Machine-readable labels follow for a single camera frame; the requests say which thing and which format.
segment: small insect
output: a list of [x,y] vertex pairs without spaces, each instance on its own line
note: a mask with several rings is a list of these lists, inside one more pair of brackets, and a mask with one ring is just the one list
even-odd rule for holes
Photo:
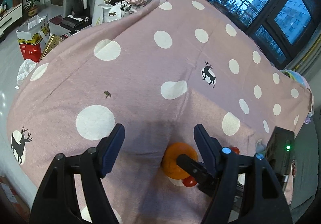
[[106,95],[106,99],[107,99],[107,97],[111,96],[110,92],[108,92],[108,91],[104,91],[104,94]]

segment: cherry tomato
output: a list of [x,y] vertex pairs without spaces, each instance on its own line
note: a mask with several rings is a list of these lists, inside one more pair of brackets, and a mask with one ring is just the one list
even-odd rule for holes
[[237,148],[235,146],[231,147],[231,150],[234,151],[236,154],[240,154],[239,148]]
[[189,187],[189,188],[194,187],[197,184],[196,180],[192,176],[182,179],[182,183],[184,184],[185,187]]

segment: deer print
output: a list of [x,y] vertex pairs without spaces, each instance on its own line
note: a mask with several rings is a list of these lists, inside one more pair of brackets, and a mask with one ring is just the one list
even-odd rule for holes
[[[27,139],[24,138],[24,133],[26,131],[28,131],[28,138]],[[16,150],[16,153],[18,156],[17,159],[18,159],[19,164],[22,163],[22,155],[23,155],[24,146],[25,146],[26,142],[31,142],[31,140],[32,140],[32,138],[30,139],[31,133],[25,127],[21,128],[21,135],[22,135],[22,137],[20,139],[20,144],[18,144],[16,142],[15,138],[13,137],[13,134],[11,137],[11,148],[12,148],[12,151]]]
[[202,75],[204,76],[203,80],[205,80],[205,78],[208,76],[211,80],[211,82],[209,83],[209,85],[211,83],[213,83],[213,88],[215,88],[215,84],[214,84],[214,80],[216,79],[216,77],[214,77],[211,73],[210,73],[210,69],[212,69],[213,67],[210,65],[208,65],[208,62],[205,61],[206,66],[204,67],[204,71],[202,72]]

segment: orange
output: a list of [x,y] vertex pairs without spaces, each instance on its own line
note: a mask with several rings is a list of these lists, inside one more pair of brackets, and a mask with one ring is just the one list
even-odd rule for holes
[[186,154],[191,159],[197,161],[196,151],[186,143],[176,142],[167,147],[162,159],[162,169],[166,176],[181,180],[189,177],[189,174],[176,164],[179,155]]

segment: polka dot blanket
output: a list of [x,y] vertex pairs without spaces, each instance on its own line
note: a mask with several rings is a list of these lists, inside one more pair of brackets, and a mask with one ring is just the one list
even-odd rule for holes
[[51,51],[20,87],[7,134],[39,186],[57,153],[81,154],[121,123],[125,141],[102,183],[122,222],[200,223],[209,198],[163,174],[166,147],[198,152],[193,128],[202,123],[222,146],[253,156],[275,126],[299,132],[310,95],[205,0],[153,0]]

